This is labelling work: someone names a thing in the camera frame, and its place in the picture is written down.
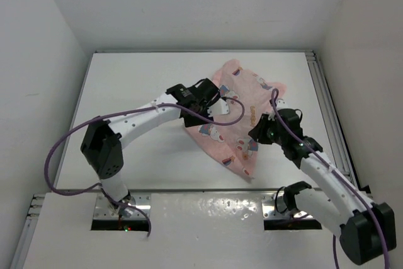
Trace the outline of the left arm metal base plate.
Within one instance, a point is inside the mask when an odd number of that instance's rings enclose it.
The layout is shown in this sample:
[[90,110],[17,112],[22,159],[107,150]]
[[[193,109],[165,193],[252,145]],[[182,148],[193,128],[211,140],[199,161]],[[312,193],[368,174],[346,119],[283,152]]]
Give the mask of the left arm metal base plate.
[[128,207],[114,207],[102,194],[99,194],[95,203],[93,219],[116,220],[120,215],[125,220],[142,220],[150,215],[151,196],[132,195],[129,201],[124,202]]

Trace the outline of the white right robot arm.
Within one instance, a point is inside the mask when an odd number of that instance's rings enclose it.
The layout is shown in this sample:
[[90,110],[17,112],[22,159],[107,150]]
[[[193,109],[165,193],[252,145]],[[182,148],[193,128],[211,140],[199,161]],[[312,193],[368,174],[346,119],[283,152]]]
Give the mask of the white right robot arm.
[[322,146],[304,135],[296,110],[282,108],[262,114],[249,136],[260,144],[277,144],[285,157],[321,189],[317,193],[305,181],[286,186],[283,203],[288,213],[305,212],[332,232],[345,255],[363,265],[397,247],[395,215],[387,203],[376,203],[331,162]]

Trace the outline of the pink cartoon pillowcase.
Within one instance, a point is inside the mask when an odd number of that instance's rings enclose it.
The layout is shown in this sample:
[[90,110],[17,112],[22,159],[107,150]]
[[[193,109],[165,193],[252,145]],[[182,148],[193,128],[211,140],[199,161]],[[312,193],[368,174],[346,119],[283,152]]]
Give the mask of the pink cartoon pillowcase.
[[212,76],[212,82],[227,98],[230,112],[214,118],[214,124],[199,125],[186,129],[201,149],[213,160],[246,179],[252,179],[258,158],[258,143],[248,136],[259,122],[262,114],[272,111],[271,91],[277,89],[281,98],[287,87],[279,82],[269,82],[241,63],[232,59]]

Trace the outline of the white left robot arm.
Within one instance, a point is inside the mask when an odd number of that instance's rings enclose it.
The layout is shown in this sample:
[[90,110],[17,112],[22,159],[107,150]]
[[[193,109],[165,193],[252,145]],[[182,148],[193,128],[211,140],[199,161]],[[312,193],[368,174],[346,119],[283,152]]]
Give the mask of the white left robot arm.
[[122,180],[123,150],[148,131],[182,118],[186,127],[205,125],[216,116],[229,113],[220,90],[205,78],[189,88],[177,84],[138,112],[91,122],[84,135],[81,152],[100,180],[105,197],[117,209],[132,202]]

